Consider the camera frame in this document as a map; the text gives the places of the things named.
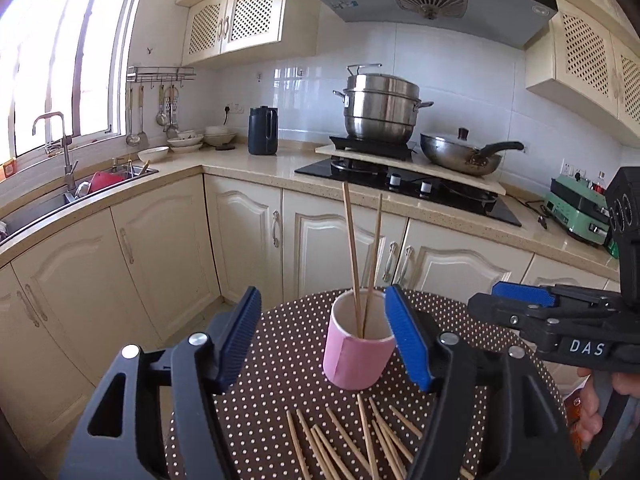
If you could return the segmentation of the person right hand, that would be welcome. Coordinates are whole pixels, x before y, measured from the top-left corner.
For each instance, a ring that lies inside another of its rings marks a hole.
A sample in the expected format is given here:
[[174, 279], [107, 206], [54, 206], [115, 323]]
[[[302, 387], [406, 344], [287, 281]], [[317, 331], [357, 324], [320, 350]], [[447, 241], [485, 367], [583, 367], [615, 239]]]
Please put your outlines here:
[[[594, 388], [593, 379], [590, 377], [591, 370], [578, 367], [577, 375], [588, 378], [580, 393], [580, 417], [577, 433], [582, 442], [590, 443], [600, 432], [603, 424], [602, 416], [598, 413], [600, 401]], [[613, 373], [611, 384], [621, 396], [633, 396], [634, 398], [640, 396], [640, 377], [638, 374]]]

